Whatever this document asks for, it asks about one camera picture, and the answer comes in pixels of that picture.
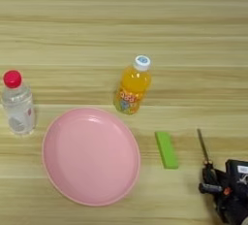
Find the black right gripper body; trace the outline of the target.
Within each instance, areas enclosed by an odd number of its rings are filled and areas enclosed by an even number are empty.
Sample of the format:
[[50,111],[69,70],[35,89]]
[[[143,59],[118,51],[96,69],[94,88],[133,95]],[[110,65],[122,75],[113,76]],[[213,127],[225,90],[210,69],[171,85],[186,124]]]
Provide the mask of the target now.
[[214,197],[216,211],[227,225],[248,225],[248,169],[226,175],[223,191]]

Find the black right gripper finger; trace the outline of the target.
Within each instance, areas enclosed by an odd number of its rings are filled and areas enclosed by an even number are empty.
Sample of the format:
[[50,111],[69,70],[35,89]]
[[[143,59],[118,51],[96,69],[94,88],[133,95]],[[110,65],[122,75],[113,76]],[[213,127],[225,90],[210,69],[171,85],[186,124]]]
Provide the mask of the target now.
[[208,183],[200,183],[199,190],[202,194],[216,194],[223,191],[223,187],[220,185],[213,185]]
[[224,185],[227,182],[227,175],[225,172],[215,169],[211,161],[205,161],[202,169],[202,179],[207,184]]

